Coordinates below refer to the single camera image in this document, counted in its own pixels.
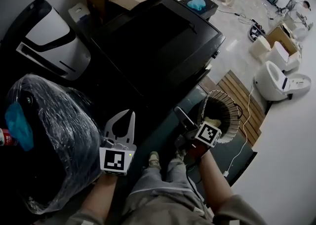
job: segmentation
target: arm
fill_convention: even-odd
[[[110,210],[117,179],[117,176],[102,174],[81,208],[105,221]]]
[[[206,192],[207,203],[214,213],[233,196],[233,191],[208,151],[201,159],[199,172]]]

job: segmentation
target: wooden slat mat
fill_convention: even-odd
[[[242,136],[246,137],[244,131],[242,130],[242,126],[249,117],[247,110],[249,91],[236,77],[236,75],[232,71],[229,71],[217,86],[215,86],[215,84],[208,77],[206,77],[202,80],[200,86],[206,92],[210,92],[214,89],[221,90],[231,96],[232,99],[238,105],[240,105],[243,110],[243,115],[240,119],[239,132]],[[261,135],[259,128],[265,118],[265,114],[252,96],[250,96],[249,110],[251,117],[245,124],[244,128],[248,136],[248,141],[251,143],[251,145],[254,145]]]

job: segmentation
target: floor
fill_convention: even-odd
[[[219,5],[218,10],[243,13],[247,18],[254,19],[261,24],[266,32],[270,30],[270,27],[275,22],[267,18],[268,11],[273,17],[275,9],[266,0],[236,0],[232,9],[221,5],[220,1],[214,1]],[[250,91],[252,78],[260,68],[261,63],[255,60],[248,52],[248,48],[252,44],[247,36],[250,25],[242,23],[247,21],[247,19],[241,17],[239,19],[241,22],[237,16],[219,11],[209,19],[209,22],[223,33],[226,40],[220,47],[218,57],[212,61],[213,67],[208,76],[217,84],[229,70],[232,70]],[[266,102],[256,88],[254,88],[252,95],[265,111]]]

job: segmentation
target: blue glove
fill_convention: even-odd
[[[4,117],[10,135],[19,142],[24,151],[31,150],[34,147],[33,132],[21,105],[18,102],[11,104]]]
[[[204,0],[191,0],[187,3],[188,7],[195,9],[197,11],[202,10],[202,8],[206,7],[206,3]]]

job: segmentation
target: round basket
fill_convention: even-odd
[[[241,116],[241,107],[228,94],[214,90],[200,104],[197,124],[202,124],[205,117],[220,120],[221,125],[218,128],[222,131],[222,135],[218,142],[228,143],[238,131]]]

